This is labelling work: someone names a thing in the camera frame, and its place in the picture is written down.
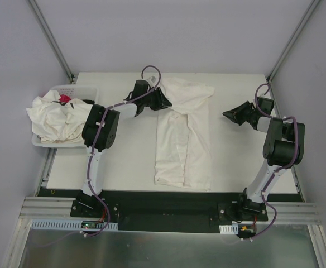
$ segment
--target white plastic basket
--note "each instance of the white plastic basket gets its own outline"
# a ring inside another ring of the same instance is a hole
[[[98,101],[98,88],[92,85],[57,85],[51,90],[57,90],[59,94],[65,94],[71,99],[89,99]],[[84,142],[76,143],[41,143],[38,135],[33,134],[31,142],[34,146],[47,148],[75,148],[85,147]]]

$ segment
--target purple cable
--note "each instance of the purple cable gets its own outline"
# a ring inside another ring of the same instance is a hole
[[[271,86],[270,86],[269,83],[265,83],[265,84],[260,85],[260,86],[256,89],[256,92],[255,92],[255,105],[256,105],[256,108],[260,111],[260,113],[262,113],[265,117],[272,118],[273,116],[271,116],[271,115],[265,113],[265,112],[260,108],[260,106],[258,106],[257,93],[258,93],[258,91],[260,90],[260,88],[262,88],[264,85],[268,86],[268,90],[264,93],[264,95],[266,95],[267,92],[269,92],[270,89],[271,89]],[[289,162],[289,163],[288,163],[287,165],[285,165],[285,166],[282,166],[282,167],[276,169],[276,171],[271,175],[271,177],[270,177],[269,180],[267,181],[265,187],[262,189],[262,201],[264,202],[264,204],[265,204],[266,206],[268,206],[269,208],[271,208],[271,209],[274,211],[274,217],[273,217],[271,223],[269,224],[269,226],[267,226],[267,227],[266,227],[263,231],[261,231],[260,233],[256,234],[256,235],[254,236],[254,238],[256,238],[256,237],[262,235],[263,233],[265,233],[266,231],[268,231],[268,230],[272,227],[272,225],[275,223],[276,218],[277,218],[277,210],[276,210],[276,208],[274,208],[272,205],[270,205],[270,204],[267,202],[267,200],[266,200],[266,198],[265,198],[265,196],[264,196],[264,192],[266,191],[266,189],[269,187],[269,185],[271,184],[272,180],[274,179],[274,177],[275,177],[275,173],[278,173],[278,172],[279,172],[280,170],[282,170],[282,169],[288,169],[288,168],[290,168],[291,166],[293,166],[293,164],[294,164],[294,162],[296,161],[297,156],[298,156],[298,129],[297,129],[298,126],[297,126],[297,120],[296,120],[296,118],[293,117],[293,116],[290,116],[290,117],[287,117],[287,118],[283,118],[282,120],[284,120],[284,121],[292,120],[292,121],[293,121],[294,136],[295,136],[294,154],[293,154],[293,157],[292,157],[291,162]]]
[[[147,96],[148,94],[150,94],[153,90],[155,90],[155,89],[158,87],[158,85],[159,85],[159,83],[160,83],[160,81],[161,81],[161,72],[159,71],[159,69],[158,69],[157,67],[155,67],[155,66],[153,66],[153,65],[147,65],[146,67],[144,67],[143,70],[142,70],[142,73],[141,73],[141,78],[143,78],[143,73],[144,73],[145,70],[146,70],[147,68],[149,68],[149,67],[156,69],[157,72],[158,72],[159,77],[158,77],[157,84],[156,84],[154,87],[152,87],[149,91],[147,91],[145,94],[143,94],[143,95],[141,95],[141,96],[139,96],[139,97],[137,97],[137,98],[135,98],[135,99],[129,100],[128,102],[120,102],[120,103],[117,103],[117,104],[115,104],[115,105],[112,105],[112,106],[107,107],[107,108],[105,109],[103,115],[102,115],[102,119],[101,119],[100,125],[99,125],[99,127],[98,127],[98,129],[97,129],[97,133],[96,133],[95,139],[94,139],[94,141],[93,141],[93,143],[92,143],[91,155],[90,155],[89,162],[88,162],[88,166],[87,166],[87,180],[88,180],[88,186],[89,186],[89,188],[90,188],[92,194],[96,197],[97,200],[100,201],[101,204],[103,204],[103,206],[105,207],[105,209],[106,209],[106,211],[107,211],[107,222],[106,222],[106,224],[105,224],[105,225],[104,225],[100,230],[98,230],[98,231],[95,232],[95,233],[88,233],[87,236],[91,236],[91,237],[92,237],[92,236],[96,236],[96,235],[100,234],[100,233],[101,233],[101,232],[102,232],[102,231],[107,227],[107,225],[109,225],[110,220],[111,220],[111,215],[109,214],[109,209],[108,209],[107,205],[106,205],[105,202],[104,202],[104,201],[103,201],[103,200],[102,200],[102,199],[101,199],[101,198],[100,198],[100,197],[95,193],[95,191],[94,191],[94,189],[92,188],[92,185],[91,185],[91,179],[90,179],[90,168],[91,168],[92,158],[93,158],[93,156],[94,156],[94,150],[95,150],[95,145],[96,145],[97,139],[98,139],[98,137],[99,137],[99,135],[100,135],[100,132],[101,132],[101,129],[102,129],[103,123],[104,123],[104,121],[105,121],[105,118],[106,118],[106,115],[107,115],[108,110],[110,110],[110,109],[112,109],[112,108],[114,108],[114,107],[118,107],[118,106],[126,105],[126,104],[128,104],[128,103],[135,102],[136,100],[141,99],[141,98]]]

